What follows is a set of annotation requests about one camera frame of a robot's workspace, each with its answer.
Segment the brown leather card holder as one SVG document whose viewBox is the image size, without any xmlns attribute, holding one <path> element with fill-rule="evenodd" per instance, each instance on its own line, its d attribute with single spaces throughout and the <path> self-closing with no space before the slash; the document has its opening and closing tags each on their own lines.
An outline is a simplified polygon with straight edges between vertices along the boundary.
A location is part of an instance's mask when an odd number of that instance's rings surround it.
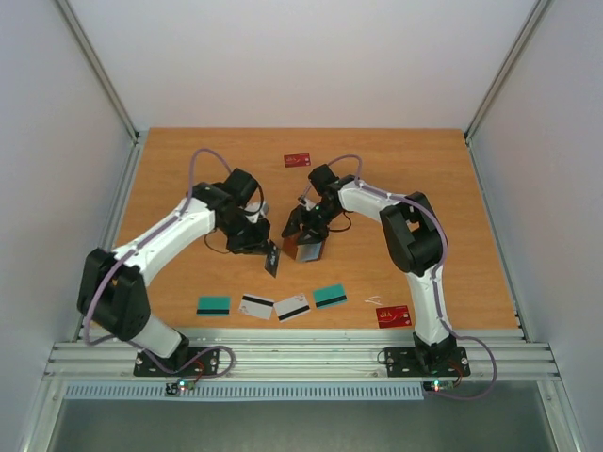
<svg viewBox="0 0 603 452">
<path fill-rule="evenodd" d="M 322 257 L 325 241 L 315 244 L 298 245 L 297 237 L 287 237 L 283 241 L 282 252 L 298 263 L 310 263 L 319 261 Z"/>
</svg>

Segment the black VIP card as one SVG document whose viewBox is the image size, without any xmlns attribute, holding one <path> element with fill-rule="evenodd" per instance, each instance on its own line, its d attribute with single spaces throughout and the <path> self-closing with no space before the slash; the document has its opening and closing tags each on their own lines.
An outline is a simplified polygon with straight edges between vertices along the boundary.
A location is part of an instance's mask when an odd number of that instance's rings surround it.
<svg viewBox="0 0 603 452">
<path fill-rule="evenodd" d="M 280 248 L 272 240 L 270 240 L 268 243 L 264 268 L 272 278 L 277 277 L 280 254 Z"/>
</svg>

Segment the white card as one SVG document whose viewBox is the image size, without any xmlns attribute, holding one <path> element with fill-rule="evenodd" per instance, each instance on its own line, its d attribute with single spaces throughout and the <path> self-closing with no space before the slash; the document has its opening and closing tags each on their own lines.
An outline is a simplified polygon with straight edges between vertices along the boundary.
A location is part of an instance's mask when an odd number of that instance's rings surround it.
<svg viewBox="0 0 603 452">
<path fill-rule="evenodd" d="M 255 295 L 244 294 L 238 307 L 238 311 L 244 315 L 252 316 L 262 320 L 270 320 L 274 301 Z"/>
<path fill-rule="evenodd" d="M 273 305 L 273 308 L 280 322 L 288 321 L 310 311 L 310 305 L 305 294 L 298 294 L 278 301 Z"/>
</svg>

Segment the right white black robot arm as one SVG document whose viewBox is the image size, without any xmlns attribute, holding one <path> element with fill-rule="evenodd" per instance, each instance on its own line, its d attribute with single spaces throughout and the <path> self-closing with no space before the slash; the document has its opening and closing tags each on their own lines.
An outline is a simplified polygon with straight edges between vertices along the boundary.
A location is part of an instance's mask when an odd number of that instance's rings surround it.
<svg viewBox="0 0 603 452">
<path fill-rule="evenodd" d="M 344 213 L 379 222 L 389 257 L 409 284 L 417 365 L 425 373 L 440 371 L 457 342 L 448 323 L 442 282 L 448 240 L 427 196 L 387 192 L 351 174 L 338 177 L 327 164 L 313 169 L 308 180 L 320 200 L 312 203 L 300 196 L 282 237 L 293 237 L 298 245 L 320 243 L 329 236 L 332 221 Z"/>
</svg>

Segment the red card far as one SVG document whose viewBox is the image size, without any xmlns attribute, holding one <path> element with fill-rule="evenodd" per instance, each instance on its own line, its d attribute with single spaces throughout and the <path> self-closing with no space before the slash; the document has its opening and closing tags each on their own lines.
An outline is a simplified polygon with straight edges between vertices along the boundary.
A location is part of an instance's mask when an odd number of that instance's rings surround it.
<svg viewBox="0 0 603 452">
<path fill-rule="evenodd" d="M 294 153 L 284 155 L 284 166 L 287 169 L 308 167 L 311 165 L 311 156 L 309 153 Z"/>
</svg>

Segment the teal card right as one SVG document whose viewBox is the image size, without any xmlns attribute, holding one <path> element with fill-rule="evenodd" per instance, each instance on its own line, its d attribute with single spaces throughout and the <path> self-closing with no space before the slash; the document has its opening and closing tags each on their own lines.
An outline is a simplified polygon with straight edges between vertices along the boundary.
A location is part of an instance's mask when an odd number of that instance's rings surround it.
<svg viewBox="0 0 603 452">
<path fill-rule="evenodd" d="M 348 300 L 342 284 L 322 287 L 313 291 L 313 300 L 318 309 L 324 309 L 344 303 Z"/>
</svg>

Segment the teal card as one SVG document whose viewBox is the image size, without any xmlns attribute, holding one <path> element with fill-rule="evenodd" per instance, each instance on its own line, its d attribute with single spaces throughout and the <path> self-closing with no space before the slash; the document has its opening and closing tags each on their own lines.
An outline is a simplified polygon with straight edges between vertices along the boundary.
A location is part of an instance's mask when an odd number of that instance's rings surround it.
<svg viewBox="0 0 603 452">
<path fill-rule="evenodd" d="M 348 300 L 342 284 L 322 287 L 313 291 L 313 300 L 318 309 L 324 309 L 344 303 Z"/>
<path fill-rule="evenodd" d="M 231 298 L 227 296 L 201 296 L 198 300 L 196 314 L 198 316 L 228 316 Z"/>
</svg>

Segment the red VIP card near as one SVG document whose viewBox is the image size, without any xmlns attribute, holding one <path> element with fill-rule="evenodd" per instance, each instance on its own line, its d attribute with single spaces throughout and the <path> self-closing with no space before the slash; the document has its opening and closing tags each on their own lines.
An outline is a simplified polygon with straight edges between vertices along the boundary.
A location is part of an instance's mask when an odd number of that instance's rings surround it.
<svg viewBox="0 0 603 452">
<path fill-rule="evenodd" d="M 380 329 L 406 328 L 412 326 L 410 311 L 406 305 L 377 308 L 376 316 Z"/>
</svg>

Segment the small circuit board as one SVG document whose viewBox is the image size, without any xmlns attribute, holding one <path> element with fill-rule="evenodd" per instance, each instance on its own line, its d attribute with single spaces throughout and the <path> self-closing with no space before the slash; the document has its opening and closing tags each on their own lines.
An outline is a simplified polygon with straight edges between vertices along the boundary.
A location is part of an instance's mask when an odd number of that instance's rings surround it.
<svg viewBox="0 0 603 452">
<path fill-rule="evenodd" d="M 178 380 L 165 385 L 165 395 L 180 396 L 186 392 L 194 390 L 195 388 L 196 383 L 193 380 Z"/>
<path fill-rule="evenodd" d="M 435 379 L 423 382 L 423 389 L 426 392 L 442 393 L 453 390 L 457 386 L 455 381 Z"/>
</svg>

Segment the right small circuit board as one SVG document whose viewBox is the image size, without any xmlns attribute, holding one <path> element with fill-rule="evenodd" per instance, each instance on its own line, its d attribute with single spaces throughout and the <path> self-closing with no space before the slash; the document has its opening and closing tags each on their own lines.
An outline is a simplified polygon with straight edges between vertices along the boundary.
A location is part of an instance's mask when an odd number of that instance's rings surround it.
<svg viewBox="0 0 603 452">
<path fill-rule="evenodd" d="M 423 389 L 426 392 L 442 393 L 453 390 L 457 386 L 455 381 L 435 379 L 423 382 Z"/>
</svg>

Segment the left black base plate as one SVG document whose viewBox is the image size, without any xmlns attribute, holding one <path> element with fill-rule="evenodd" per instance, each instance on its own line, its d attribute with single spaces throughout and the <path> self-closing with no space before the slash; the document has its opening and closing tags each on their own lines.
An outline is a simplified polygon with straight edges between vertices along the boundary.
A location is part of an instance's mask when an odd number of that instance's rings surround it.
<svg viewBox="0 0 603 452">
<path fill-rule="evenodd" d="M 188 347 L 179 349 L 169 358 L 151 352 L 137 354 L 135 377 L 214 377 L 218 374 L 220 350 L 217 347 Z"/>
</svg>

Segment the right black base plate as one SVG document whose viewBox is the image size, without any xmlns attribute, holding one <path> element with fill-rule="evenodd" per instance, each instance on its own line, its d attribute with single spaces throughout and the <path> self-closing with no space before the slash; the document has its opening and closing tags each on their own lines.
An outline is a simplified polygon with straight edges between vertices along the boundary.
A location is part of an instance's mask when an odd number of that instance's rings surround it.
<svg viewBox="0 0 603 452">
<path fill-rule="evenodd" d="M 469 377 L 471 370 L 466 351 L 456 347 L 431 370 L 424 370 L 413 347 L 386 347 L 378 355 L 378 362 L 385 366 L 389 378 L 456 378 Z"/>
</svg>

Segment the left aluminium corner post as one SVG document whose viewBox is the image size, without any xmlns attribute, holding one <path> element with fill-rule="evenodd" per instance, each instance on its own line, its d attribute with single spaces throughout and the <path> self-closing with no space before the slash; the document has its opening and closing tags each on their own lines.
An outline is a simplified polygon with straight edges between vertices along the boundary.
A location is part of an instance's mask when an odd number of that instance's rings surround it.
<svg viewBox="0 0 603 452">
<path fill-rule="evenodd" d="M 57 7 L 60 16 L 70 30 L 74 41 L 84 56 L 84 59 L 89 64 L 94 76 L 100 83 L 107 99 L 118 115 L 127 135 L 130 137 L 133 143 L 136 143 L 139 139 L 140 132 L 132 121 L 122 102 L 122 99 L 111 82 L 102 61 L 98 57 L 83 25 L 80 23 L 71 2 L 68 0 L 54 0 L 53 3 Z"/>
</svg>

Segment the aluminium corner post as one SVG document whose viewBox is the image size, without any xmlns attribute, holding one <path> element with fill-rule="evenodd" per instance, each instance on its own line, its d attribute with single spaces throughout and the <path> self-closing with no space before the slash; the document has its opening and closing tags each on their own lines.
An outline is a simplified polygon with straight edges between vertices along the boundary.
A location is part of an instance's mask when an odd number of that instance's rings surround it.
<svg viewBox="0 0 603 452">
<path fill-rule="evenodd" d="M 470 145 L 473 136 L 479 131 L 481 124 L 493 106 L 494 101 L 511 76 L 514 67 L 518 63 L 520 57 L 522 57 L 552 4 L 552 0 L 537 0 L 533 3 L 527 18 L 520 26 L 509 51 L 503 58 L 494 79 L 489 85 L 475 114 L 464 131 L 464 141 L 467 146 Z"/>
<path fill-rule="evenodd" d="M 130 137 L 133 143 L 136 143 L 139 139 L 140 132 L 132 121 L 122 102 L 122 99 L 111 82 L 102 61 L 98 57 L 83 25 L 80 23 L 71 2 L 68 0 L 54 0 L 53 3 L 57 7 L 60 16 L 70 30 L 74 41 L 84 56 L 84 59 L 89 64 L 94 76 L 100 83 L 107 99 L 118 115 L 127 135 Z"/>
</svg>

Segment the right aluminium corner post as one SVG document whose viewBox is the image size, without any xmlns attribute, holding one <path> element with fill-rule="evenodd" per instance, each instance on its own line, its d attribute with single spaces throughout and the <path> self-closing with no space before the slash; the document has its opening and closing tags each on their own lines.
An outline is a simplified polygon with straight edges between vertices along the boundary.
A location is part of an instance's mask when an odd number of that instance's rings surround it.
<svg viewBox="0 0 603 452">
<path fill-rule="evenodd" d="M 552 4 L 552 0 L 537 0 L 533 3 L 527 18 L 520 26 L 509 51 L 503 58 L 494 79 L 489 85 L 475 114 L 464 131 L 464 141 L 467 146 L 470 145 L 473 136 L 479 131 L 481 124 L 493 106 L 494 101 L 511 76 L 514 67 L 518 63 L 520 57 L 522 57 Z"/>
</svg>

